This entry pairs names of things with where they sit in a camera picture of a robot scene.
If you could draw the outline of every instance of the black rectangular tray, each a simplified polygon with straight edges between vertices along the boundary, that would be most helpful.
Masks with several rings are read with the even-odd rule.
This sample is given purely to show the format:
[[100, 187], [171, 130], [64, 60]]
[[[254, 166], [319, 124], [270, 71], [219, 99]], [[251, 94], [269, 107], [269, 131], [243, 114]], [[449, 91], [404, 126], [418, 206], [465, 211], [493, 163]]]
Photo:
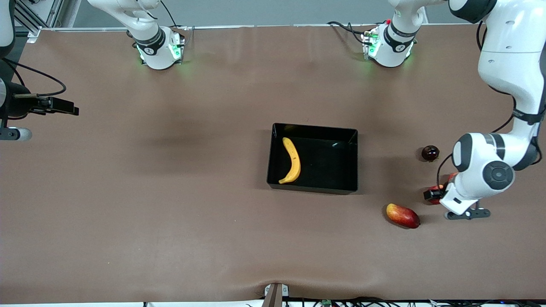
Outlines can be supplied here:
[[[300, 157], [298, 179], [279, 184], [292, 166], [282, 138]], [[350, 194], [358, 190], [358, 131], [346, 128], [274, 123], [269, 151], [268, 184], [281, 190]]]

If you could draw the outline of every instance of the dark round fruit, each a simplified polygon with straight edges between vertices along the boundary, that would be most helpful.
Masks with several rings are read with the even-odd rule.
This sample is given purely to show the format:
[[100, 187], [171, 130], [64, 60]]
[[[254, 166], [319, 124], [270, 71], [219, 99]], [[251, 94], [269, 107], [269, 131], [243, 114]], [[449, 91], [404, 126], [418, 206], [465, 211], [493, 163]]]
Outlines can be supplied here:
[[425, 146], [421, 151], [421, 156], [427, 161], [434, 161], [440, 156], [440, 149], [434, 145]]

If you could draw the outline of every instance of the dark red ball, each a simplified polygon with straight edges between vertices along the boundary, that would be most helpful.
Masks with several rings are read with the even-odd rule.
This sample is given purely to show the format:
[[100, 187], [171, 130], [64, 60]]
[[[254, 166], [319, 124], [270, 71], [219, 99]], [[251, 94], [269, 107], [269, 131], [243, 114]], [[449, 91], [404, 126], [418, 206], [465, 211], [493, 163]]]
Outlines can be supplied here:
[[434, 145], [428, 145], [421, 151], [421, 156], [427, 161], [434, 161], [440, 156], [440, 149]]

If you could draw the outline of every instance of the yellow banana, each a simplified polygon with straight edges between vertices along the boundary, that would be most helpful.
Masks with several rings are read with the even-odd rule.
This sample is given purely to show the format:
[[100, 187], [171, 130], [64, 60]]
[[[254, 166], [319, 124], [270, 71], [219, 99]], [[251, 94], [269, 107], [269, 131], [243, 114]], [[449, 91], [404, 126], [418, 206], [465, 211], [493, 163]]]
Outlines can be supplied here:
[[289, 138], [282, 138], [282, 144], [284, 144], [284, 148], [286, 148], [286, 151], [288, 151], [288, 154], [290, 155], [290, 160], [292, 161], [292, 167], [290, 168], [288, 174], [286, 174], [286, 177], [278, 181], [279, 184], [286, 184], [288, 182], [295, 181], [299, 177], [301, 171], [301, 163], [300, 156], [296, 151], [294, 143], [292, 143]]

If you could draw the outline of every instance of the table surface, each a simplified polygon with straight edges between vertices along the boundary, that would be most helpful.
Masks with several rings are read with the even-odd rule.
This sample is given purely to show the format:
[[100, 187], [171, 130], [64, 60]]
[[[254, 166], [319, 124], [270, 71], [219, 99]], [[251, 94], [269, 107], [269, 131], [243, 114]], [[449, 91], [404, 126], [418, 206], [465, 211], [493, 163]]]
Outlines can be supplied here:
[[[546, 163], [484, 199], [488, 219], [422, 201], [439, 161], [420, 147], [443, 158], [511, 113], [477, 74], [475, 30], [423, 27], [390, 69], [334, 28], [198, 30], [164, 71], [123, 32], [42, 31], [21, 63], [63, 80], [81, 115], [13, 122], [33, 139], [0, 146], [1, 302], [254, 299], [271, 282], [294, 297], [543, 298]], [[359, 191], [270, 189], [274, 122], [357, 129]], [[422, 225], [387, 222], [388, 203]]]

